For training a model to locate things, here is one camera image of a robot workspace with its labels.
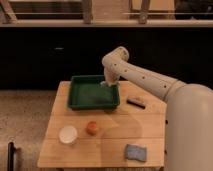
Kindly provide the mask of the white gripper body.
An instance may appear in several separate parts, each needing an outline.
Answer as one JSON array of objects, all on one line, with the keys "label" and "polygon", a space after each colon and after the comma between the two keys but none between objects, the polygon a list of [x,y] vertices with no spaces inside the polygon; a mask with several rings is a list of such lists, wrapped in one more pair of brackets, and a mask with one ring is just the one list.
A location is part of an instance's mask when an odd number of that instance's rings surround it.
[{"label": "white gripper body", "polygon": [[119,81],[120,76],[109,71],[107,68],[104,69],[105,82],[108,86],[116,85]]}]

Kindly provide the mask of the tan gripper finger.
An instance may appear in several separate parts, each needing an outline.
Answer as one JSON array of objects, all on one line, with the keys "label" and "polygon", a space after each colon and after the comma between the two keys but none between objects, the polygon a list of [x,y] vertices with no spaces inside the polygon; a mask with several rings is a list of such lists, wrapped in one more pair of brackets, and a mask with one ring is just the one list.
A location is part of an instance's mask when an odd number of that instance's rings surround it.
[{"label": "tan gripper finger", "polygon": [[109,85],[107,82],[105,82],[105,81],[101,81],[101,82],[100,82],[100,85],[101,85],[102,87],[110,87],[110,85]]}]

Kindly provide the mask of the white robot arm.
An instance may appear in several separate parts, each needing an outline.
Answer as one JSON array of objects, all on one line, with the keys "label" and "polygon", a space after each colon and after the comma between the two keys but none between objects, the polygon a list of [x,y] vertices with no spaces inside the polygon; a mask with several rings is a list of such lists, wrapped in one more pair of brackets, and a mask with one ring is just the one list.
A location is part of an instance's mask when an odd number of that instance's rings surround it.
[{"label": "white robot arm", "polygon": [[121,77],[166,103],[164,171],[213,171],[213,89],[128,62],[119,46],[102,58],[105,83]]}]

